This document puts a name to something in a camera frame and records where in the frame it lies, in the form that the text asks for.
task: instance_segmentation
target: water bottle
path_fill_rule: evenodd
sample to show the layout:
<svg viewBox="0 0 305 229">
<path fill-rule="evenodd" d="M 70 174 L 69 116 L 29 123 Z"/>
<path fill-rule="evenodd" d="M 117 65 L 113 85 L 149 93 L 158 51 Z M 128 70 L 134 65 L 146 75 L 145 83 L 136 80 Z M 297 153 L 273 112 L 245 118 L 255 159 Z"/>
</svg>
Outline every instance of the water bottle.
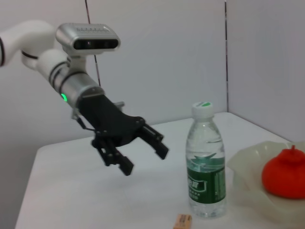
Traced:
<svg viewBox="0 0 305 229">
<path fill-rule="evenodd" d="M 186 142 L 190 208 L 202 218 L 225 213 L 224 144 L 213 121 L 213 104 L 192 107 L 194 123 Z"/>
</svg>

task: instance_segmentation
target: bottle cap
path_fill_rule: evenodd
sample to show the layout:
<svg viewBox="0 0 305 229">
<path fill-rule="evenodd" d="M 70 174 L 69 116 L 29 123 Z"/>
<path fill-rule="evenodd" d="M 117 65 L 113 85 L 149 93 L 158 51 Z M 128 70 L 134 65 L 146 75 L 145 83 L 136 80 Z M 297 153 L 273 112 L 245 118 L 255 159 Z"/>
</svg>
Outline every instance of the bottle cap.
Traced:
<svg viewBox="0 0 305 229">
<path fill-rule="evenodd" d="M 214 117 L 213 104 L 210 102 L 199 102 L 193 104 L 192 114 L 194 119 Z"/>
</svg>

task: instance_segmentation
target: plastic bowl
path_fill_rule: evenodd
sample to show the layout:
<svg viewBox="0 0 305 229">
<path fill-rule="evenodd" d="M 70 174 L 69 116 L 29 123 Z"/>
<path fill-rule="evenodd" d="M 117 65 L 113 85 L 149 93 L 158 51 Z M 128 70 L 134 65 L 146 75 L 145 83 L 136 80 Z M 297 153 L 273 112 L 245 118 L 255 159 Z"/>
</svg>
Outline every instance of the plastic bowl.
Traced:
<svg viewBox="0 0 305 229">
<path fill-rule="evenodd" d="M 239 198 L 246 198 L 248 203 L 269 219 L 288 224 L 304 224 L 305 199 L 276 197 L 264 189 L 261 179 L 265 164 L 292 145 L 305 152 L 305 142 L 263 142 L 240 150 L 227 166 L 234 171 L 233 187 Z"/>
</svg>

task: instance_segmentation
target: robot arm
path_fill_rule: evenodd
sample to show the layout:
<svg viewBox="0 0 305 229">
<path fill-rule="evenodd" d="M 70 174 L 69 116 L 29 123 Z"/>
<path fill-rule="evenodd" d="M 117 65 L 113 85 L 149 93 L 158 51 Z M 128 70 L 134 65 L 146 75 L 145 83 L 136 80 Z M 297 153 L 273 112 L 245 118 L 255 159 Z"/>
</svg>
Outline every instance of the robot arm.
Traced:
<svg viewBox="0 0 305 229">
<path fill-rule="evenodd" d="M 52 49 L 54 34 L 65 53 Z M 128 176 L 133 164 L 116 147 L 139 137 L 161 159 L 165 159 L 168 148 L 162 143 L 160 133 L 148 126 L 143 118 L 124 114 L 86 72 L 87 55 L 115 51 L 120 44 L 119 37 L 106 25 L 66 23 L 55 31 L 45 22 L 29 21 L 0 33 L 0 66 L 8 64 L 14 53 L 21 50 L 22 62 L 41 73 L 72 107 L 72 118 L 83 129 L 95 132 L 91 144 L 105 165 L 118 164 Z M 84 125 L 81 116 L 93 129 Z"/>
</svg>

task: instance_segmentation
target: white table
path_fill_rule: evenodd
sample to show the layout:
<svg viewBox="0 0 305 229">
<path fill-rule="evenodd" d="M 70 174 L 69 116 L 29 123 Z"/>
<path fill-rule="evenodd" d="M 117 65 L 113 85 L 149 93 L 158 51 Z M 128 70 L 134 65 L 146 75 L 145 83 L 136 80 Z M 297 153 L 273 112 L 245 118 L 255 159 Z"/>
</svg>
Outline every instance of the white table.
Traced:
<svg viewBox="0 0 305 229">
<path fill-rule="evenodd" d="M 238 150 L 270 140 L 287 142 L 230 113 L 215 116 L 229 159 Z M 170 152 L 161 161 L 141 140 L 120 151 L 135 164 L 125 177 L 105 167 L 91 138 L 41 148 L 36 156 L 16 229 L 171 229 L 178 213 L 190 213 L 185 141 L 192 119 L 154 128 L 165 135 Z M 233 173 L 226 171 L 227 187 Z M 193 218 L 192 229 L 279 228 L 247 206 L 228 199 L 218 219 Z"/>
</svg>

